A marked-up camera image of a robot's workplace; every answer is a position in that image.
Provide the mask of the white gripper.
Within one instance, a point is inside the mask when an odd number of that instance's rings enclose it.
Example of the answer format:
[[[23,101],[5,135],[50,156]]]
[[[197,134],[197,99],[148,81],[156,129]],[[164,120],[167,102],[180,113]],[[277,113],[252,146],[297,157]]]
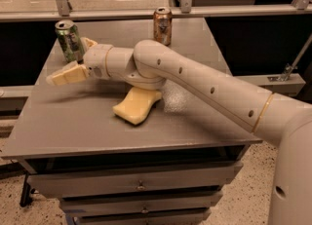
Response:
[[[54,72],[46,78],[48,84],[52,86],[61,86],[71,83],[85,81],[90,74],[98,79],[108,80],[110,78],[106,59],[112,45],[97,44],[96,41],[81,37],[82,52],[84,64],[72,61],[66,64],[62,69]]]

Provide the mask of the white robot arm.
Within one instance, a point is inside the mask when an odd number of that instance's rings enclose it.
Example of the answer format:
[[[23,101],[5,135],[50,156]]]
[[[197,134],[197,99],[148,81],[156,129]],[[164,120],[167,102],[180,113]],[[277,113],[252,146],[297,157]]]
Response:
[[[90,76],[133,86],[114,113],[137,125],[161,98],[167,80],[184,87],[244,130],[278,148],[267,225],[312,224],[312,106],[272,93],[182,56],[153,40],[134,48],[87,42],[73,61],[47,77],[53,86]]]

